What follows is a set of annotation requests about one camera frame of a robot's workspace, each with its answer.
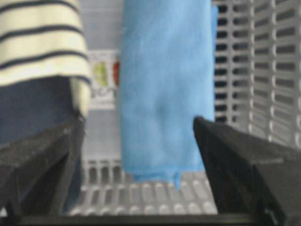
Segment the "label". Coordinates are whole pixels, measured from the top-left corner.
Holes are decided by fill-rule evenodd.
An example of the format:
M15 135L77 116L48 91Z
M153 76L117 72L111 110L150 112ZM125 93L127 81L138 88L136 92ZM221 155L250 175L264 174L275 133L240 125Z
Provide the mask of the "label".
M90 110L116 109L119 85L119 52L93 50L88 53L92 67Z

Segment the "blue towel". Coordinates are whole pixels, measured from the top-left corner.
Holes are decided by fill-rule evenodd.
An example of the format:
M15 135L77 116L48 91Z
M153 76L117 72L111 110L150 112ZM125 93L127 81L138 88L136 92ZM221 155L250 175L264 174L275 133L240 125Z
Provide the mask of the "blue towel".
M192 125L214 120L217 14L210 0L124 2L122 165L136 181L179 188L182 172L204 170Z

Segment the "dark blue fabric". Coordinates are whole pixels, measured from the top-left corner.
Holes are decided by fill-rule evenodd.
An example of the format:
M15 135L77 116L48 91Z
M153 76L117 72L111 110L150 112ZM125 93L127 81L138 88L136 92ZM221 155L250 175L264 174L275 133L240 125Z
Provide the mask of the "dark blue fabric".
M0 144L35 135L74 116L69 78L0 87Z

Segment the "plastic laundry basket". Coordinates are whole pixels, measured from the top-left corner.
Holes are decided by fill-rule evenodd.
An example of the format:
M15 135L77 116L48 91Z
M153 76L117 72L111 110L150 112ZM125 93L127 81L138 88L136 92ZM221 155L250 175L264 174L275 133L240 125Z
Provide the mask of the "plastic laundry basket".
M300 149L301 1L213 2L220 12L216 121ZM101 77L106 66L118 61L123 1L81 0L81 4L91 60L102 61ZM112 79L102 83L112 84ZM84 179L70 215L217 213L205 173L185 174L180 191L172 184L134 183L120 170L118 124L114 107L95 105L91 110L82 159Z

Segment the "white and navy striped fabric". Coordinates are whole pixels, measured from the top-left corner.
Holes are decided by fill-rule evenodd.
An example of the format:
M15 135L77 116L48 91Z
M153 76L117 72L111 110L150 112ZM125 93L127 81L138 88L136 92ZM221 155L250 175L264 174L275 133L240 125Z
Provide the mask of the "white and navy striped fabric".
M90 74L77 0L0 0L0 86L68 76L86 115Z

